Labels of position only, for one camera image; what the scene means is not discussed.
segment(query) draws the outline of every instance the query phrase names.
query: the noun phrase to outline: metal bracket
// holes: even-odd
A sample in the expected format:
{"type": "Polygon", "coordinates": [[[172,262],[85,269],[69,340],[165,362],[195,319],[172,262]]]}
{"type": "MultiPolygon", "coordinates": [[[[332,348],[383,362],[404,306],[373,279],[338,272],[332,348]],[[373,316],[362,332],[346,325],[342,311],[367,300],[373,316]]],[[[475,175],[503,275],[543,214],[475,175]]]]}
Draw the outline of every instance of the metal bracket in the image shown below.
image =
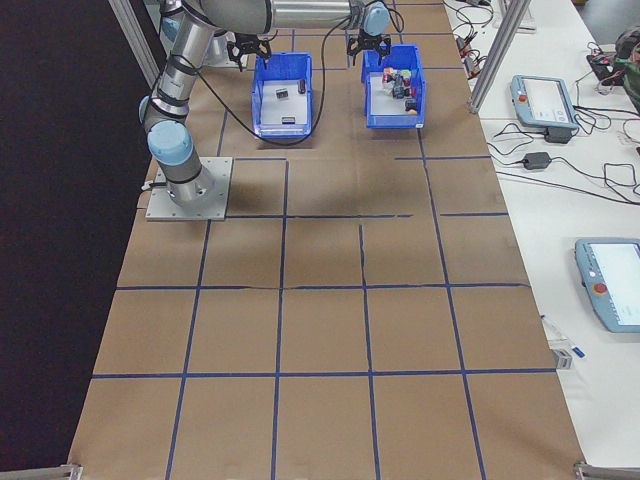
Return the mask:
{"type": "MultiPolygon", "coordinates": [[[[214,178],[214,184],[206,200],[194,206],[183,207],[175,203],[167,191],[166,186],[154,187],[151,191],[146,218],[150,221],[183,221],[183,220],[216,220],[222,221],[227,214],[229,199],[229,185],[233,171],[231,157],[202,157],[202,166],[209,170],[214,178]]],[[[158,173],[154,183],[166,184],[162,170],[158,173]]]]}

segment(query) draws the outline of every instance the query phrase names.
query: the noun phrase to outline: gray floor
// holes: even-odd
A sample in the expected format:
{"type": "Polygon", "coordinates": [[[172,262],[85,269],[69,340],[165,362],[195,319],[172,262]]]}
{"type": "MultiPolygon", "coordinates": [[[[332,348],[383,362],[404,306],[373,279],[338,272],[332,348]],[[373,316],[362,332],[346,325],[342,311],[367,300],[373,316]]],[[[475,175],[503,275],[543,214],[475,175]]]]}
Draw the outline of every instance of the gray floor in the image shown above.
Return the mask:
{"type": "Polygon", "coordinates": [[[588,0],[576,8],[601,45],[615,43],[628,27],[640,25],[640,0],[588,0]]]}

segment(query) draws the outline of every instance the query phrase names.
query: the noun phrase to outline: blue pen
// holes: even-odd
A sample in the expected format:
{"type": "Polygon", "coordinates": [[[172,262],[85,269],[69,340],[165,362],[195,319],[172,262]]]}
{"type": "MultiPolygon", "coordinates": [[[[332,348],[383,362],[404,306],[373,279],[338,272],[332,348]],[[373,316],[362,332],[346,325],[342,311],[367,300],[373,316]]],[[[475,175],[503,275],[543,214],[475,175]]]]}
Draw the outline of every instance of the blue pen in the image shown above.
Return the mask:
{"type": "Polygon", "coordinates": [[[573,353],[575,353],[580,358],[586,357],[586,354],[580,349],[580,347],[578,347],[573,342],[573,340],[571,340],[558,327],[556,327],[554,323],[551,323],[551,320],[547,319],[545,315],[540,315],[540,318],[545,323],[545,325],[549,327],[549,330],[554,333],[554,335],[560,337],[560,340],[566,340],[567,342],[569,342],[569,348],[571,348],[571,351],[573,351],[573,353]]]}

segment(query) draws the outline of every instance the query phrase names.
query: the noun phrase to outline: white table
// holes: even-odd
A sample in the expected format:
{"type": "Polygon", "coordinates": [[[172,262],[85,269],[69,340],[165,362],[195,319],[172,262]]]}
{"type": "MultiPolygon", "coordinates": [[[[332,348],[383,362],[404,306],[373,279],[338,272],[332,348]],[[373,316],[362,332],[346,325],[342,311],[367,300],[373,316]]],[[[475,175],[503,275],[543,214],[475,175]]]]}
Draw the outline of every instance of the white table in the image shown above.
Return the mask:
{"type": "MultiPolygon", "coordinates": [[[[513,75],[563,78],[575,102],[574,82],[589,71],[585,56],[589,54],[587,43],[593,38],[570,0],[532,0],[530,8],[538,30],[535,34],[516,34],[480,110],[487,141],[492,141],[495,133],[516,119],[508,90],[513,75]]],[[[472,20],[487,18],[485,12],[473,10],[464,12],[472,20]]],[[[496,10],[496,15],[500,15],[497,5],[496,10]]],[[[448,13],[452,25],[458,25],[460,21],[455,14],[448,13]]],[[[472,42],[473,48],[487,54],[496,31],[493,23],[480,29],[472,42]]],[[[581,105],[634,110],[622,88],[603,96],[595,91],[596,83],[594,75],[580,82],[581,105]]],[[[563,156],[593,174],[602,173],[605,161],[629,162],[640,172],[636,145],[620,133],[621,125],[622,121],[614,121],[609,131],[595,132],[589,137],[580,134],[568,145],[537,139],[500,158],[513,162],[527,152],[546,151],[551,157],[563,156]]],[[[634,126],[634,132],[640,133],[640,127],[634,126]]],[[[506,151],[509,148],[504,147],[516,143],[518,140],[501,141],[499,145],[506,151]]],[[[498,164],[496,170],[611,196],[607,189],[560,162],[533,174],[520,167],[505,168],[498,164]]],[[[640,207],[526,180],[501,175],[499,178],[538,309],[586,353],[583,359],[573,357],[570,370],[559,371],[585,459],[599,467],[640,467],[640,334],[612,334],[602,326],[581,285],[573,258],[574,243],[581,237],[639,238],[640,207]]],[[[551,332],[548,337],[555,338],[551,332]]]]}

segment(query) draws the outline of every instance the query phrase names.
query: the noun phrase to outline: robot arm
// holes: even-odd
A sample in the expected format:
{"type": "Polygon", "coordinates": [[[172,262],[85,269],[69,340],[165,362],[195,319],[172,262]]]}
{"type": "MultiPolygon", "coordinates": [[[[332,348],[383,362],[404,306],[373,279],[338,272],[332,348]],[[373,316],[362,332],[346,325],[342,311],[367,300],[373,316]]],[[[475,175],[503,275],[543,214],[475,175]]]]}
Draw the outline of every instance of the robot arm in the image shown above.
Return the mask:
{"type": "Polygon", "coordinates": [[[363,0],[189,0],[185,8],[204,15],[212,25],[245,34],[341,26],[379,35],[389,24],[389,12],[382,2],[366,4],[363,0]]]}
{"type": "MultiPolygon", "coordinates": [[[[179,0],[171,0],[175,7],[179,0]]],[[[244,38],[244,53],[268,57],[255,42],[275,28],[360,29],[348,53],[376,49],[386,53],[381,34],[390,22],[382,1],[364,0],[182,0],[184,18],[171,55],[150,97],[140,105],[140,121],[151,153],[167,179],[172,200],[183,207],[206,201],[215,181],[202,167],[184,121],[189,96],[212,37],[231,31],[244,38]]]]}

